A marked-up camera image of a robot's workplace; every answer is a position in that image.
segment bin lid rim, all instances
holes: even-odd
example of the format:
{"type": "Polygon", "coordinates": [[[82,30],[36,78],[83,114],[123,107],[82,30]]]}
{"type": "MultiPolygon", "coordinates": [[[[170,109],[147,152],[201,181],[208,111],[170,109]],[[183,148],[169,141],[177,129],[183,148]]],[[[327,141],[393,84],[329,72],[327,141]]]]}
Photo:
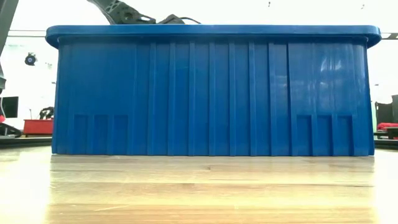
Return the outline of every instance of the bin lid rim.
{"type": "Polygon", "coordinates": [[[293,26],[293,25],[100,25],[53,26],[47,29],[46,41],[58,48],[58,38],[79,35],[308,35],[362,36],[368,38],[368,48],[381,41],[376,26],[293,26]]]}

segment blue plastic bin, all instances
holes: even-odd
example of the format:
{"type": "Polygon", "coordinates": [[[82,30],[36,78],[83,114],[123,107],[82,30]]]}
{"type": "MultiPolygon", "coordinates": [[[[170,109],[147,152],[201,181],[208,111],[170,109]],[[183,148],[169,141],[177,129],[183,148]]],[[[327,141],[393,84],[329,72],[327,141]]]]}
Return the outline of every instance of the blue plastic bin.
{"type": "Polygon", "coordinates": [[[373,26],[55,26],[53,153],[374,154],[373,26]]]}

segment white wall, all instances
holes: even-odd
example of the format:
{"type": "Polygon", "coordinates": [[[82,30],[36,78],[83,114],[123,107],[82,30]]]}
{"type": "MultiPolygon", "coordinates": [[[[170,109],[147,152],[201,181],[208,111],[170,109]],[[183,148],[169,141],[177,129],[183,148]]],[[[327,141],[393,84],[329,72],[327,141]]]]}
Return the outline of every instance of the white wall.
{"type": "MultiPolygon", "coordinates": [[[[204,24],[372,24],[383,32],[398,32],[391,0],[245,0],[245,1],[135,1],[125,0],[158,21],[169,14],[192,17],[204,24]]],[[[107,24],[100,11],[86,0],[19,0],[11,29],[45,30],[58,24],[107,24]]],[[[386,102],[398,94],[398,41],[384,41],[369,50],[371,98],[386,102]]],[[[4,96],[19,96],[18,119],[7,122],[22,128],[23,119],[53,105],[57,51],[41,38],[8,38],[1,57],[7,78],[4,96]],[[39,58],[36,67],[24,64],[28,52],[39,58]]]]}
{"type": "Polygon", "coordinates": [[[57,51],[44,38],[8,38],[1,63],[7,79],[1,96],[19,97],[18,118],[8,118],[6,123],[22,129],[30,110],[36,118],[42,108],[54,105],[57,51]],[[28,52],[37,53],[36,66],[25,64],[28,52]]]}

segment wooden floor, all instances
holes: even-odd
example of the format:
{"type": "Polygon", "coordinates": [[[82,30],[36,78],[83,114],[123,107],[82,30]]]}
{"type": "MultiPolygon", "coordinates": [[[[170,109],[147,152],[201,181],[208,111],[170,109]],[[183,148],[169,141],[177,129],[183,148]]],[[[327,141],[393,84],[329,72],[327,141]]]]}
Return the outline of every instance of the wooden floor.
{"type": "Polygon", "coordinates": [[[0,223],[398,223],[375,157],[56,156],[0,150],[0,223]]]}

